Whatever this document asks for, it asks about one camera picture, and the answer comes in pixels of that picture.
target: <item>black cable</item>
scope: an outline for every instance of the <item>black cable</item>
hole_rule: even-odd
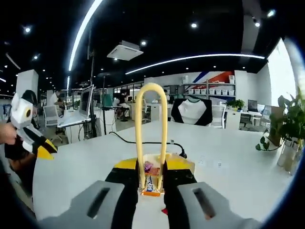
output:
[[[79,132],[78,132],[78,140],[79,140],[79,141],[81,141],[81,140],[80,140],[80,133],[81,133],[81,129],[83,128],[83,126],[84,126],[84,125],[82,125],[82,126],[80,127],[80,130],[79,130]]]
[[[133,143],[133,144],[136,144],[136,142],[130,142],[130,141],[127,141],[125,140],[124,138],[122,138],[121,136],[119,136],[116,132],[109,132],[109,134],[115,134],[117,135],[121,140],[123,140],[124,142],[126,143]],[[162,144],[161,142],[142,142],[142,144]],[[179,154],[179,156],[183,157],[183,158],[187,158],[187,155],[184,151],[184,148],[182,147],[182,145],[178,144],[178,143],[170,143],[170,142],[167,142],[166,143],[167,145],[175,145],[175,146],[179,146],[181,148],[181,153]]]

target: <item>yellow handle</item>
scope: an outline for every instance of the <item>yellow handle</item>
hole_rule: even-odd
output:
[[[135,141],[137,143],[137,153],[139,162],[139,173],[141,180],[141,188],[145,186],[145,174],[144,174],[144,161],[143,161],[143,148],[142,148],[142,103],[143,94],[146,91],[155,91],[159,94],[162,104],[162,145],[161,145],[161,158],[160,158],[160,173],[158,177],[157,189],[161,189],[161,182],[163,176],[163,166],[165,163],[165,152],[167,142],[167,100],[163,88],[156,83],[148,83],[141,88],[137,94],[135,101]]]

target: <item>ceiling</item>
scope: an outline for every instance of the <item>ceiling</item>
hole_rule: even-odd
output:
[[[167,63],[125,75],[150,64],[194,55],[246,53],[268,56],[279,37],[288,31],[282,27],[287,21],[280,17],[281,7],[284,7],[275,2],[103,0],[86,27],[71,72],[68,67],[74,40],[93,0],[30,0],[18,3],[18,6],[14,1],[6,2],[2,7],[6,14],[0,15],[4,31],[0,34],[0,77],[7,82],[0,81],[0,94],[13,95],[16,74],[29,69],[35,69],[39,74],[41,93],[54,87],[65,88],[68,75],[72,88],[79,87],[78,84],[88,81],[91,75],[88,44],[90,50],[94,50],[93,75],[96,77],[93,83],[98,87],[102,87],[105,72],[110,73],[106,77],[106,87],[140,81],[144,76],[183,72],[246,70],[256,73],[266,60],[208,57]],[[270,9],[276,9],[277,13],[267,18]],[[252,16],[260,21],[259,28],[254,26]],[[27,26],[31,28],[30,33],[24,31]],[[122,40],[138,45],[145,40],[147,45],[141,47],[144,54],[130,61],[107,58]],[[6,53],[21,70],[9,61]]]

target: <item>office desk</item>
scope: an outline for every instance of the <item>office desk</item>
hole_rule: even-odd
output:
[[[118,134],[135,141],[135,129]],[[292,177],[276,165],[279,152],[256,151],[261,133],[230,131],[168,122],[168,141],[181,144],[195,165],[195,178],[215,188],[230,201],[231,210],[244,218],[264,220],[276,207]],[[143,141],[161,140],[161,123],[142,125]],[[159,153],[161,145],[143,145],[144,153]],[[167,152],[180,153],[168,145]],[[120,160],[137,157],[136,145],[107,135],[59,147],[55,159],[37,159],[33,203],[37,220],[59,216],[71,200],[97,180],[105,180]],[[134,229],[167,229],[168,218],[159,198],[139,196]]]

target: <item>chair back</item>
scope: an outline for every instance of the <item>chair back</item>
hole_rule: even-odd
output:
[[[57,113],[57,107],[55,105],[44,106],[43,113],[45,126],[57,126],[59,117]]]
[[[143,104],[142,104],[142,112],[147,113],[147,102],[145,99],[142,99]]]
[[[211,126],[224,129],[224,113],[226,105],[212,105],[213,120]]]

